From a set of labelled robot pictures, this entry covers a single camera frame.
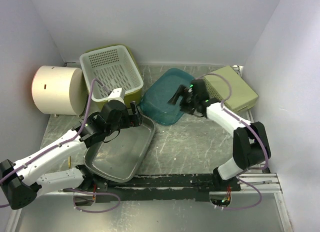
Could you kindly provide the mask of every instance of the metal tray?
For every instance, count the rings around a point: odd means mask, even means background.
[[[84,155],[84,164],[92,172],[115,182],[127,182],[144,159],[156,126],[143,116],[142,125],[121,130],[108,143],[96,143]],[[106,137],[111,140],[117,132]]]

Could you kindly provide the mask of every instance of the metal table surface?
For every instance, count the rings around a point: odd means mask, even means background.
[[[143,91],[170,68],[182,69],[195,78],[221,66],[140,66]],[[80,119],[77,116],[50,116],[41,147],[52,143]],[[85,151],[71,157],[71,165],[83,164]],[[232,137],[217,123],[184,114],[172,126],[156,124],[156,132],[138,174],[212,173],[232,155]],[[50,172],[68,169],[61,161]]]
[[[177,67],[194,77],[220,66],[140,66],[146,91],[168,69]],[[79,121],[76,116],[51,116],[41,147],[48,145]],[[85,151],[72,156],[72,166],[83,164]],[[147,155],[137,173],[211,173],[232,155],[232,137],[218,124],[205,118],[184,115],[172,126],[156,125]],[[50,172],[68,169],[61,161]],[[257,194],[234,194],[232,205],[255,203]],[[93,210],[112,203],[94,205]],[[80,213],[73,209],[72,195],[45,195],[25,207],[16,231],[42,232],[162,232],[162,231],[283,231],[275,196],[263,194],[262,204],[250,210],[221,212],[209,202],[125,201],[104,214]]]

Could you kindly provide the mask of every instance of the white plastic basket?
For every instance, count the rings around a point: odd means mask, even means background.
[[[123,88],[125,95],[139,91],[144,82],[127,48],[110,46],[87,52],[80,56],[80,63],[88,91],[93,79],[101,81],[110,91]],[[99,85],[93,87],[92,100],[105,102],[108,94]]]

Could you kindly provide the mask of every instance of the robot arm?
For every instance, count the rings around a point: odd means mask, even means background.
[[[5,160],[0,163],[0,179],[12,170],[24,166],[3,182],[1,188],[12,209],[17,210],[30,204],[36,197],[46,193],[65,189],[77,188],[86,182],[87,171],[83,166],[76,166],[67,171],[45,174],[58,161],[67,158],[73,153],[83,151],[97,142],[103,141],[114,131],[140,126],[142,116],[135,102],[131,103],[132,113],[129,114],[123,101],[124,91],[121,88],[112,91],[101,112],[90,115],[81,133],[72,141],[62,143],[73,138],[83,121],[80,121],[63,136],[44,147],[38,152],[12,163]],[[28,166],[26,163],[43,151],[58,145]]]
[[[180,101],[181,111],[191,115],[196,112],[201,117],[205,116],[218,123],[233,136],[232,158],[214,169],[213,175],[216,181],[229,180],[242,171],[265,160],[261,146],[245,124],[250,126],[261,138],[268,158],[270,158],[269,143],[263,124],[260,122],[252,123],[234,114],[227,108],[222,109],[220,101],[216,98],[209,98],[203,80],[193,80],[190,88],[181,85],[168,103],[175,105],[180,97],[182,97]]]

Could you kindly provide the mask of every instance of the purple cable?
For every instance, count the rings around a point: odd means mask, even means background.
[[[73,141],[75,138],[78,137],[78,135],[80,135],[80,133],[82,132],[82,130],[84,129],[85,127],[85,124],[87,122],[87,118],[89,116],[89,110],[90,110],[90,105],[91,105],[91,98],[92,98],[92,94],[94,92],[94,83],[97,82],[99,83],[103,89],[107,92],[107,94],[110,94],[110,91],[98,80],[98,79],[93,79],[92,82],[91,82],[91,85],[90,85],[90,93],[89,93],[89,97],[88,97],[88,103],[86,105],[86,109],[85,109],[85,114],[84,114],[84,119],[83,119],[83,123],[79,129],[79,131],[77,132],[77,134],[75,136],[73,136],[72,138],[70,139],[67,139],[65,141],[62,141],[60,142],[60,145],[63,145],[65,143],[68,143],[70,141]],[[42,151],[40,154],[38,154],[37,156],[33,157],[31,160],[27,161],[25,163],[26,166],[30,165],[32,162],[34,162],[35,160],[39,159],[41,156],[45,155],[46,153],[48,153],[49,151],[57,148],[58,145],[53,145],[49,148],[47,148],[46,150]],[[17,173],[18,171],[22,170],[24,168],[24,165],[22,166],[19,166],[18,168],[14,169],[13,171],[11,171],[10,173],[8,173],[6,176],[4,176],[1,180],[0,180],[0,185],[3,184],[3,182],[8,179],[10,176],[12,176],[13,174]],[[9,204],[6,204],[6,205],[0,205],[0,208],[5,208],[5,207],[8,207]]]
[[[72,188],[69,188],[67,189],[68,191],[71,191],[71,192],[76,192],[76,193],[81,193],[81,194],[84,194],[84,195],[105,195],[105,196],[113,196],[113,197],[116,197],[118,199],[118,203],[109,208],[109,209],[106,209],[106,210],[103,210],[103,211],[87,211],[87,210],[82,210],[80,209],[78,206],[76,206],[76,197],[73,197],[73,206],[76,210],[80,211],[80,212],[86,212],[86,213],[92,213],[92,214],[100,214],[100,213],[104,213],[104,212],[109,212],[109,211],[112,211],[114,210],[115,208],[117,208],[119,205],[120,205],[120,197],[116,194],[113,194],[113,193],[107,193],[107,192],[86,192],[86,191],[78,191],[78,190],[75,190],[75,189],[72,189]]]
[[[268,168],[268,166],[269,166],[268,154],[267,154],[266,148],[265,148],[262,140],[260,139],[259,135],[254,131],[254,129],[252,129],[252,128],[250,127],[250,125],[248,125],[246,122],[242,121],[238,116],[236,116],[236,115],[234,115],[233,113],[231,113],[231,112],[229,112],[228,110],[226,110],[225,101],[229,100],[230,97],[231,97],[231,95],[232,95],[232,88],[231,88],[230,83],[229,83],[223,76],[218,75],[218,74],[215,74],[215,73],[213,73],[213,72],[208,73],[208,74],[206,74],[206,75],[203,75],[203,76],[201,76],[201,77],[198,77],[197,79],[201,79],[201,78],[203,78],[203,77],[205,77],[205,76],[207,76],[207,75],[217,76],[217,77],[219,77],[220,79],[222,79],[222,80],[227,84],[227,86],[228,86],[228,88],[229,88],[229,95],[226,97],[226,99],[224,99],[224,100],[221,101],[221,109],[222,109],[226,114],[232,116],[232,117],[235,118],[237,121],[239,121],[239,122],[241,122],[242,124],[244,124],[244,125],[250,130],[250,132],[253,134],[253,136],[256,138],[256,140],[258,141],[259,145],[260,145],[261,148],[262,148],[262,151],[263,151],[263,154],[264,154],[264,158],[265,158],[265,165],[264,165],[262,168],[249,168],[249,169],[251,169],[251,170],[264,170],[264,169]],[[253,205],[251,205],[251,206],[240,207],[240,208],[228,208],[228,207],[224,208],[224,207],[218,206],[218,207],[221,208],[222,210],[228,210],[228,211],[245,210],[245,209],[249,209],[249,208],[255,207],[255,206],[257,206],[257,205],[259,205],[259,204],[261,203],[261,201],[262,201],[262,194],[261,194],[261,192],[260,192],[255,186],[249,184],[248,182],[245,182],[245,181],[241,180],[240,178],[238,178],[238,180],[241,181],[242,183],[244,183],[244,184],[252,187],[255,191],[258,192],[258,194],[259,194],[259,200],[258,200],[258,202],[255,203],[255,204],[253,204]]]

